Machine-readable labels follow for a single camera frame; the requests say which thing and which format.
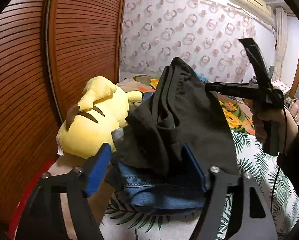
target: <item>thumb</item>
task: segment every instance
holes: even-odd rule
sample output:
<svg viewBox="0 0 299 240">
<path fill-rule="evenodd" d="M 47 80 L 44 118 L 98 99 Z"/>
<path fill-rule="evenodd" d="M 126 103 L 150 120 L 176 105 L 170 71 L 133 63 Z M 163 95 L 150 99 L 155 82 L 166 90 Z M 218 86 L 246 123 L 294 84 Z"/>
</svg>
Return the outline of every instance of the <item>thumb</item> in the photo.
<svg viewBox="0 0 299 240">
<path fill-rule="evenodd" d="M 276 121 L 282 123 L 284 121 L 283 109 L 270 109 L 257 114 L 257 117 L 263 121 Z"/>
</svg>

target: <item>white fabric tag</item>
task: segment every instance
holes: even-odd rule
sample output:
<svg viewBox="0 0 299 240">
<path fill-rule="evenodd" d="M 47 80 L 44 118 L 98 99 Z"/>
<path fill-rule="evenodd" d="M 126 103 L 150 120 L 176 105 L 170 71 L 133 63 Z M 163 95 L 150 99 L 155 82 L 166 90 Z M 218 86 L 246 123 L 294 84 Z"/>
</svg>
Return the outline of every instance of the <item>white fabric tag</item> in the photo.
<svg viewBox="0 0 299 240">
<path fill-rule="evenodd" d="M 64 152 L 63 152 L 62 146 L 60 145 L 60 142 L 59 142 L 59 136 L 56 136 L 56 142 L 57 142 L 57 146 L 58 146 L 57 155 L 64 156 Z"/>
</svg>

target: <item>metal screw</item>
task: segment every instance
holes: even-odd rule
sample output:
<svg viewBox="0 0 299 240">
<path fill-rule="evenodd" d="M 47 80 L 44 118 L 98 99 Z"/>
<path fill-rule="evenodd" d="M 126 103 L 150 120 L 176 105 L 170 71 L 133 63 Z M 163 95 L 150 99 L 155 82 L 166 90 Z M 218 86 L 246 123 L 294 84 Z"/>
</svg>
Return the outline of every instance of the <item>metal screw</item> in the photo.
<svg viewBox="0 0 299 240">
<path fill-rule="evenodd" d="M 44 172 L 42 175 L 41 175 L 41 178 L 42 179 L 47 179 L 51 176 L 51 174 L 49 172 Z"/>
<path fill-rule="evenodd" d="M 78 174 L 81 174 L 83 172 L 83 168 L 80 167 L 80 166 L 77 166 L 77 167 L 74 168 L 74 172 L 78 173 Z"/>
<path fill-rule="evenodd" d="M 247 178 L 247 179 L 251 179 L 251 178 L 253 178 L 253 175 L 249 172 L 245 172 L 244 177 Z"/>
<path fill-rule="evenodd" d="M 219 173 L 219 172 L 220 172 L 220 169 L 219 169 L 219 167 L 211 166 L 211 167 L 210 167 L 210 171 L 213 172 L 213 173 Z"/>
</svg>

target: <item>pikachu plush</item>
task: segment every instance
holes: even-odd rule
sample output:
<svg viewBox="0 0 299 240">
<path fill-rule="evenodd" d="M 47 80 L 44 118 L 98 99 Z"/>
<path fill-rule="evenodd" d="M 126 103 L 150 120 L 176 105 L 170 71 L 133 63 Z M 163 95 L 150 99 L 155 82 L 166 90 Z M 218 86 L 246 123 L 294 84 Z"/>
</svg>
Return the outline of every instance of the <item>pikachu plush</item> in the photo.
<svg viewBox="0 0 299 240">
<path fill-rule="evenodd" d="M 87 159 L 107 142 L 113 152 L 111 132 L 127 124 L 128 103 L 140 101 L 140 91 L 125 93 L 105 77 L 92 78 L 83 90 L 83 97 L 69 109 L 66 121 L 58 131 L 63 151 Z"/>
</svg>

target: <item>wooden wardrobe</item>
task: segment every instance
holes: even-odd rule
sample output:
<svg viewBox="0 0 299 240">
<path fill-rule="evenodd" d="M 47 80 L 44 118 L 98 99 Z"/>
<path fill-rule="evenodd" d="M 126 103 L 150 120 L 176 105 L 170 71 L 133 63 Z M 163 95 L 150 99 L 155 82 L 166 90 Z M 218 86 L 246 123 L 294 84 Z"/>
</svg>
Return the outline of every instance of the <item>wooden wardrobe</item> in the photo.
<svg viewBox="0 0 299 240">
<path fill-rule="evenodd" d="M 94 76 L 118 81 L 124 0 L 8 0 L 0 13 L 0 221 L 56 158 L 67 110 Z"/>
</svg>

